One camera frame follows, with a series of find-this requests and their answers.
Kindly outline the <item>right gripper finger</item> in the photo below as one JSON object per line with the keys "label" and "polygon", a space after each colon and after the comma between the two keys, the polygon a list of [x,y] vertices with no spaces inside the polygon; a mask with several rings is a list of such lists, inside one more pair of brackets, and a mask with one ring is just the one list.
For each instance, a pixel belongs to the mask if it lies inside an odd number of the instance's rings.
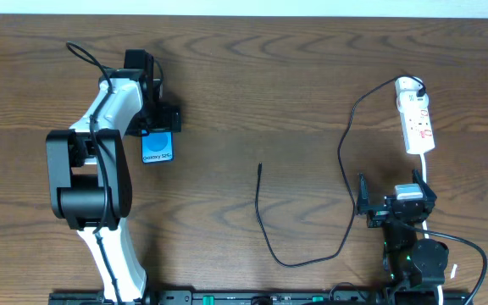
{"label": "right gripper finger", "polygon": [[359,177],[359,190],[357,199],[357,214],[366,214],[369,210],[369,192],[363,173]]}
{"label": "right gripper finger", "polygon": [[412,200],[435,203],[436,194],[430,189],[428,184],[424,181],[424,178],[421,175],[421,173],[417,169],[414,169],[412,171],[412,175],[413,175],[413,183],[417,184],[421,191],[420,197],[413,195]]}

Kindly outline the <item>blue Galaxy smartphone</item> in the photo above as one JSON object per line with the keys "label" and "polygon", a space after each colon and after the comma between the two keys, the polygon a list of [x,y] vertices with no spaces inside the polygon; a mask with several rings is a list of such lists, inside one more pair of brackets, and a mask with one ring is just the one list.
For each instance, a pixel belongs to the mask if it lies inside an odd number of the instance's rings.
{"label": "blue Galaxy smartphone", "polygon": [[145,164],[170,162],[174,159],[173,134],[157,132],[141,138],[141,158]]}

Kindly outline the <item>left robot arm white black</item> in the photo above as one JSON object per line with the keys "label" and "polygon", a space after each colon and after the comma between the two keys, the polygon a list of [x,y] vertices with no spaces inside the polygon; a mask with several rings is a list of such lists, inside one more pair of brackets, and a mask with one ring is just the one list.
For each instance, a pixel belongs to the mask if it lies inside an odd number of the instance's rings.
{"label": "left robot arm white black", "polygon": [[47,134],[47,171],[54,215],[86,243],[103,281],[99,292],[53,292],[51,304],[149,304],[147,271],[141,266],[127,218],[132,182],[123,139],[170,139],[181,130],[180,108],[161,102],[162,68],[144,49],[128,49],[122,68],[101,64],[67,42],[77,58],[100,69],[99,93],[67,130]]}

